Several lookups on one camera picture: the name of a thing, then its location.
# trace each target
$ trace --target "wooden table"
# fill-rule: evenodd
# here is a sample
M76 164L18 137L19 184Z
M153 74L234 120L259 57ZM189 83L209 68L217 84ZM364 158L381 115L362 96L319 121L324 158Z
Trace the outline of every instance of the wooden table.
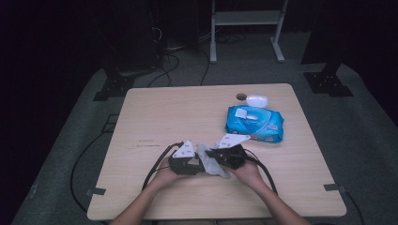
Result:
M217 142L224 135L237 93L266 95L268 108L284 118L280 143L246 141L267 166L281 198L305 217L339 217L346 212L298 99L289 84L131 89L117 121L95 194L93 220L115 218L140 193L145 177L168 145L192 140ZM200 173L178 180L158 194L146 219L270 218L262 201L235 178Z

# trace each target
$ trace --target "hand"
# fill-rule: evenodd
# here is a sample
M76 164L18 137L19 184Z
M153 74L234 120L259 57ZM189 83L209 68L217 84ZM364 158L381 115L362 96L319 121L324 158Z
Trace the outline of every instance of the hand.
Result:
M158 171L155 174L155 177L152 179L149 185L156 186L158 189L161 189L173 184L179 178L185 177L184 175L176 174L170 169L168 159L168 157L163 159Z
M251 189L258 188L265 184L258 171L258 166L249 160L245 160L244 164L236 170L228 169L228 171L233 173L240 182Z

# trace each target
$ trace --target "black stand base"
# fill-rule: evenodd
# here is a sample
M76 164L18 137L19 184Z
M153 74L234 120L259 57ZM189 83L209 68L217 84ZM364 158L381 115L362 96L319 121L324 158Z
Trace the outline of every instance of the black stand base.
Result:
M134 85L135 77L120 76L117 79L107 78L100 92L93 101L106 101L109 97L125 97Z
M331 97L353 97L349 88L336 76L340 64L326 64L321 72L305 72L311 89L316 94L329 94Z

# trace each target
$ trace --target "person's right hand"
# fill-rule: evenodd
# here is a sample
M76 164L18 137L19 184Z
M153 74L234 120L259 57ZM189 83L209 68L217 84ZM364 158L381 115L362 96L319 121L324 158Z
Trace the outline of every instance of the person's right hand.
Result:
M251 189L258 188L265 184L258 171L258 166L249 160L245 160L245 163L239 168L235 170L228 169L228 171L233 173L240 182Z

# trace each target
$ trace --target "blue wet wipes package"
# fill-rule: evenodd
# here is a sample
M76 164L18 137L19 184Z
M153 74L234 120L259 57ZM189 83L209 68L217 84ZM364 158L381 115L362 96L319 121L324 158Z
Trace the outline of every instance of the blue wet wipes package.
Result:
M279 112L248 105L228 108L227 133L250 135L252 140L279 143L283 140L283 118Z

